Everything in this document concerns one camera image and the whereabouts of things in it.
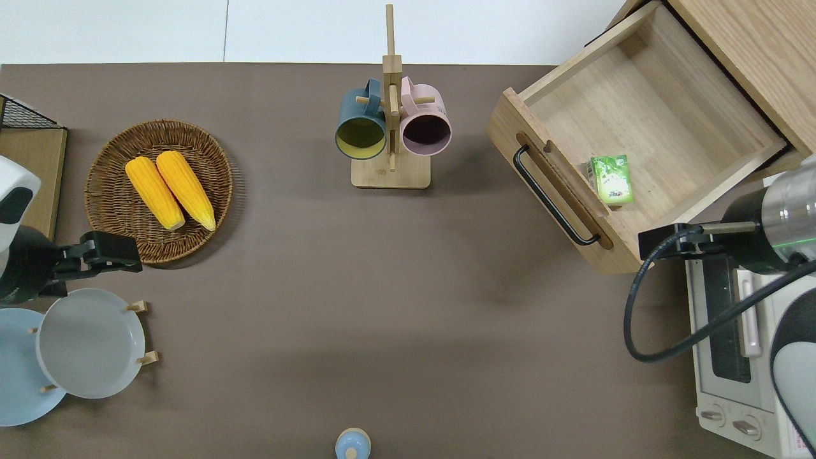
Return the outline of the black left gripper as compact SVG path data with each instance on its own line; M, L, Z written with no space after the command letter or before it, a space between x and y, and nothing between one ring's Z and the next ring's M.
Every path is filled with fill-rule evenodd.
M54 282L93 278L107 266L105 247L112 244L114 256L128 258L112 259L112 270L139 273L143 265L139 257L136 240L123 235L113 235L104 231L90 231L82 235L79 243L57 247L57 261L54 265Z

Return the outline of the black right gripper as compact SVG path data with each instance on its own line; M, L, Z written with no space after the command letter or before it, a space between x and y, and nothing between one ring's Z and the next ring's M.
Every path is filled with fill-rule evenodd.
M711 233L690 233L676 239L670 247L661 244L667 238L666 229L650 229L639 233L639 255L647 259L702 259L725 252L725 247L715 241Z

